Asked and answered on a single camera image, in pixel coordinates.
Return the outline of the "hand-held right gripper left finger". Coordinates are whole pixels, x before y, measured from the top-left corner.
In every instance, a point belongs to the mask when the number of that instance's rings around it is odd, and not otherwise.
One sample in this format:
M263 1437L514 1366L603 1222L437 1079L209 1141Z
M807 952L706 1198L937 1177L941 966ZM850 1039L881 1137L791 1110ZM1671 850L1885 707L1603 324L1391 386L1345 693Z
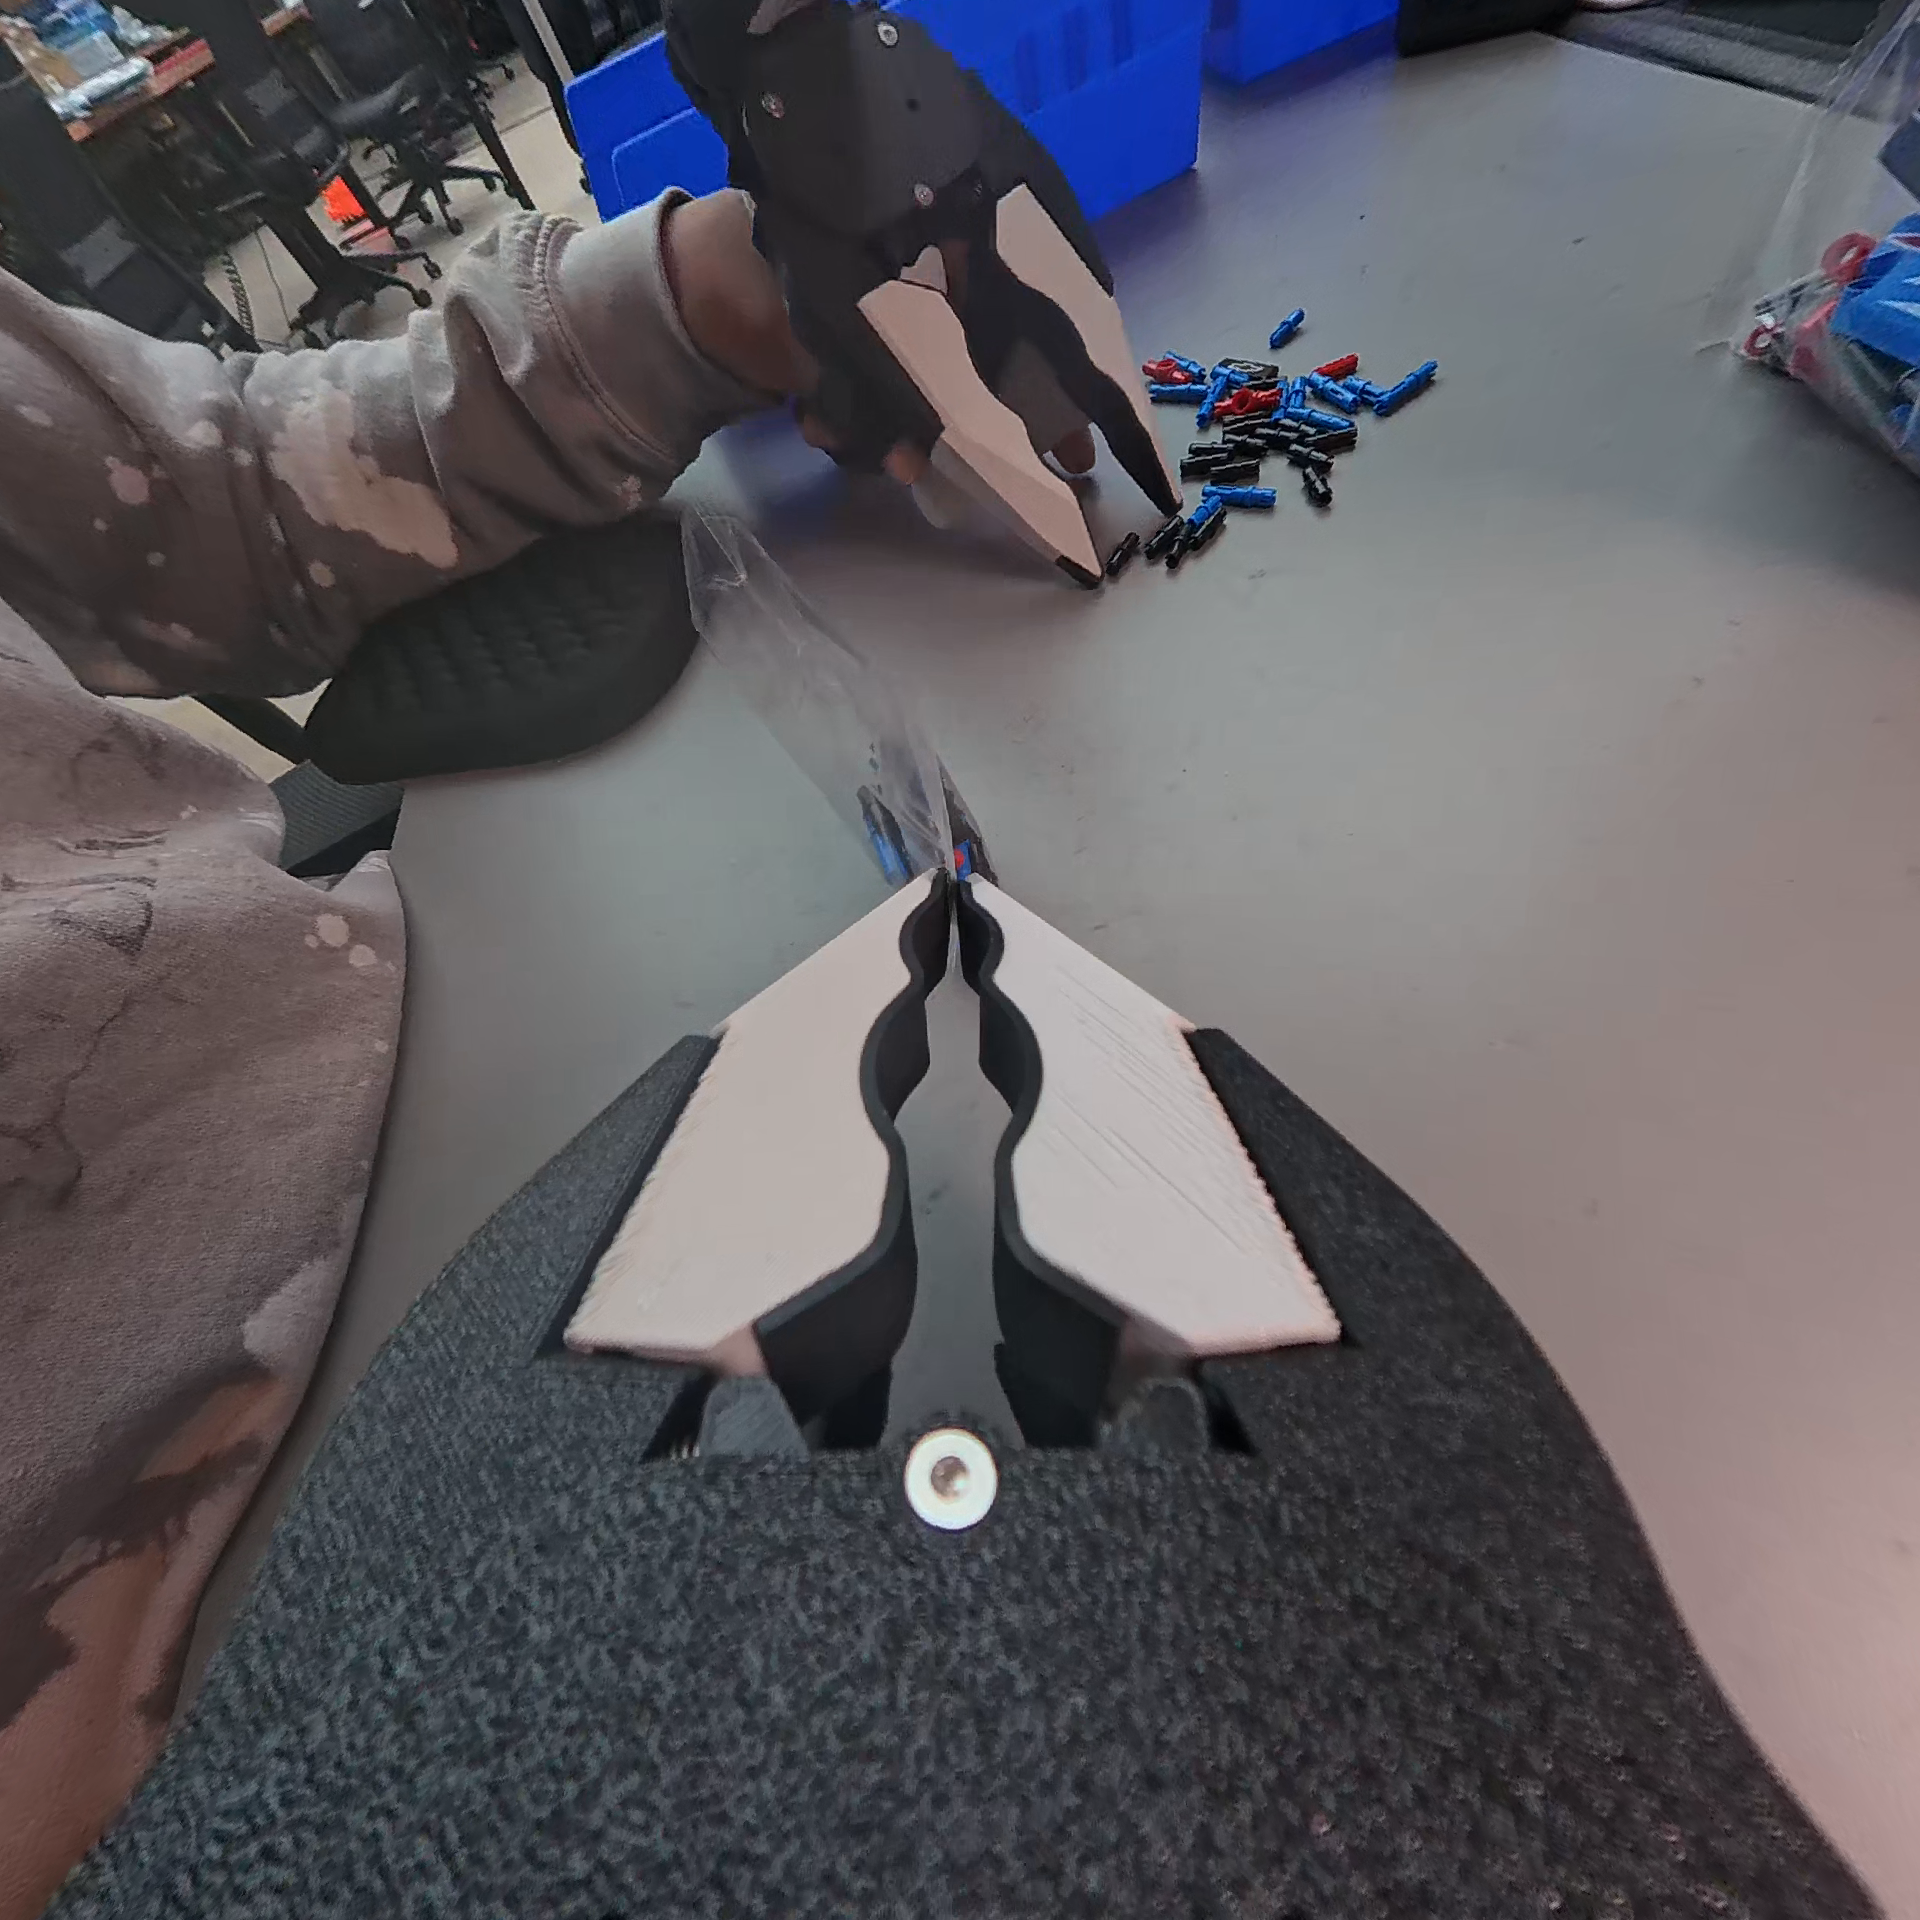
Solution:
M950 895L910 880L707 1035L562 1314L569 1354L756 1379L797 1428L876 1401L917 1305L899 1113L931 1068Z

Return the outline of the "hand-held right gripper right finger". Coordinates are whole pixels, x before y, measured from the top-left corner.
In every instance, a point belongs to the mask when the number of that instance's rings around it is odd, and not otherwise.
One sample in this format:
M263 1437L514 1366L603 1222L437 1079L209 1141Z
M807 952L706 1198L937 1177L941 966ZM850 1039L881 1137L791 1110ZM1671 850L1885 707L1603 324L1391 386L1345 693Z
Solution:
M1196 1052L1198 1029L987 880L956 892L996 1144L996 1375L1024 1448L1098 1444L1138 1380L1343 1339Z

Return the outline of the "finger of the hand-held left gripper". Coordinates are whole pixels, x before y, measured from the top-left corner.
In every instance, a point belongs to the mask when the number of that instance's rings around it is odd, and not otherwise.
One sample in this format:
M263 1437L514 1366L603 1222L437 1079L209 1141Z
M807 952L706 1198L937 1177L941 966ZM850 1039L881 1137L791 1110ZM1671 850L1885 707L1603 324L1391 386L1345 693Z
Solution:
M1046 456L1089 427L1159 515L1177 514L1183 485L1098 263L1029 183L998 194L987 180L978 194L996 201L978 219L991 232L978 263L978 492L1004 522L1079 522Z
M917 252L901 275L861 295L859 313L937 418L917 497L935 522L989 522L1079 587L1099 587L1099 555L1060 443L1089 437L1030 342L984 377L950 300L954 248Z

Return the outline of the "pile of small toy pins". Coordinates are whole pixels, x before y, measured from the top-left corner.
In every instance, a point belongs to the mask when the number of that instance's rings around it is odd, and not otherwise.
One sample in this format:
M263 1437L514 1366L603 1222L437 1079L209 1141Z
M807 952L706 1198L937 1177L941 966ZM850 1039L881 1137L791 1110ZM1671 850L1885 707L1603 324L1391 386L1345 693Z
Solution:
M1112 541L1099 564L1102 582L1115 582L1126 567L1162 567L1164 576L1208 555L1236 515L1272 515L1279 511L1279 481L1296 481L1312 515L1330 515L1335 505L1335 465L1355 454L1363 418L1394 418L1410 401L1422 400L1440 377L1437 359L1410 366L1402 379L1369 379L1358 353L1331 355L1304 373L1285 373L1279 364L1282 408L1272 418L1214 423L1211 406L1239 388L1214 373L1214 364L1183 355L1198 381L1187 388L1146 386L1146 400L1162 408L1190 416L1190 441L1176 465L1183 504L1149 534L1126 534Z

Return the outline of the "small clear plastic bag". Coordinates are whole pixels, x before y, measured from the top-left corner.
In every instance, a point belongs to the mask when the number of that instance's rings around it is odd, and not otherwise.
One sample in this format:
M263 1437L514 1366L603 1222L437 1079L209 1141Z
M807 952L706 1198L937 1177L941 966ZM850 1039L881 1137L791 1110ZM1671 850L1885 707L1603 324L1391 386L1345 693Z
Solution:
M682 511L692 628L730 688L873 853L889 886L991 880L971 802L901 693L733 515Z

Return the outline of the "person's left forearm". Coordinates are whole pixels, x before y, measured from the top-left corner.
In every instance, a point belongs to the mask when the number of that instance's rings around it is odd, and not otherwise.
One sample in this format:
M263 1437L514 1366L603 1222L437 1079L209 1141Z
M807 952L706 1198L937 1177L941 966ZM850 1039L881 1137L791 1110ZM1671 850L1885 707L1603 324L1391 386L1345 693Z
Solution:
M510 215L393 339L214 355L4 275L4 722L282 695L366 625L654 505L774 401L682 330L658 219Z

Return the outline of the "grey desk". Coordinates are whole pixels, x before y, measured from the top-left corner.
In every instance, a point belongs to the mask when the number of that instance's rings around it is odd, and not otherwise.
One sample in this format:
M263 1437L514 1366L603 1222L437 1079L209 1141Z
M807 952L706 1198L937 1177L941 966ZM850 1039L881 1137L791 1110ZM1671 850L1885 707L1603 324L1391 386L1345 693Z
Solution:
M1917 1917L1917 488L1699 349L1789 102L1508 37L1211 88L1099 226L1138 353L1437 386L1088 596L785 423L748 518L1001 886L1432 1216L1603 1440L1718 1682Z

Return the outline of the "person's left hand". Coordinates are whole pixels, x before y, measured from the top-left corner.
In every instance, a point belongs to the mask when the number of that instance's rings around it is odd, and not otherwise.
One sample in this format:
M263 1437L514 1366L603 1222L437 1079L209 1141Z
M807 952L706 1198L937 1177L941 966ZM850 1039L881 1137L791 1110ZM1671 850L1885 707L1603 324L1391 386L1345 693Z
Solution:
M807 408L819 368L797 339L779 282L756 252L754 204L737 191L680 201L658 219L661 275L707 366L756 400Z

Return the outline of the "blue plastic storage bin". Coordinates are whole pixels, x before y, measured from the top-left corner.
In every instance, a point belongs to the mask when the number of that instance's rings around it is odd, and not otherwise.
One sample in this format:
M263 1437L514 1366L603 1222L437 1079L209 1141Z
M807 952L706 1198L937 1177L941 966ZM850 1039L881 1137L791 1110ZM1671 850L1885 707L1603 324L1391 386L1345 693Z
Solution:
M1089 219L1196 164L1203 2L889 2L1042 142ZM668 72L661 37L563 88L602 219L668 186L722 191L727 155Z
M1250 85L1353 37L1394 28L1402 2L1208 2L1203 72Z

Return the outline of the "black office chair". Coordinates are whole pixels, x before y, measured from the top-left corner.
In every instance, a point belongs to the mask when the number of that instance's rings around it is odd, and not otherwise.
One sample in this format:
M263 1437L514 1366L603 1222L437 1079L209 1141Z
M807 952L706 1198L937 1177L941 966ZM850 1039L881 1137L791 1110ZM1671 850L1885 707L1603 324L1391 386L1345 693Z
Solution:
M214 45L203 88L204 102L193 111L196 132L237 186L217 214L254 215L311 282L311 299L288 318L295 342L307 349L332 342L338 320L351 307L375 305L381 290L409 295L419 310L433 305L400 271L338 252L312 223L311 207L348 168L348 152L263 42Z
M499 139L474 51L437 2L304 2L312 37L342 78L324 108L346 145L375 146L388 172L366 201L377 230L409 223L464 235L448 186L475 183L536 210Z

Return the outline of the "person's grey sweatshirt torso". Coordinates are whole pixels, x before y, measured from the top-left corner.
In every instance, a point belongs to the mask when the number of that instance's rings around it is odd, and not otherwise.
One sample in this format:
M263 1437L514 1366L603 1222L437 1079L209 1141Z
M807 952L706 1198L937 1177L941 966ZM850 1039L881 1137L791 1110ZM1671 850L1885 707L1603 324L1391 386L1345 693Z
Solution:
M4 1917L154 1765L311 1384L388 1103L388 866L4 614Z

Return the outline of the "wooden background table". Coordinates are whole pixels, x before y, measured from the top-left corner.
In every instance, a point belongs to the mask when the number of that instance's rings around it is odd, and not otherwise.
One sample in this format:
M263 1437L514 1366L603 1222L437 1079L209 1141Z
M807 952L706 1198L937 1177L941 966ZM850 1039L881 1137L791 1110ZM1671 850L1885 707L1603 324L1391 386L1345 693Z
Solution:
M124 2L4 2L4 48L66 128L143 94L187 38Z

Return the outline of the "large bag of toy bricks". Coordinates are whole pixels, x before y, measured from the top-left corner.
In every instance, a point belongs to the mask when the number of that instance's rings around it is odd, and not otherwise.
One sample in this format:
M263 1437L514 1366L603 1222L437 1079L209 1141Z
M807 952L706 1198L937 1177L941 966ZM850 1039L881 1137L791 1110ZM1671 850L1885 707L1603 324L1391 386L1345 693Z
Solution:
M1765 232L1730 346L1917 474L1917 2L1840 70Z

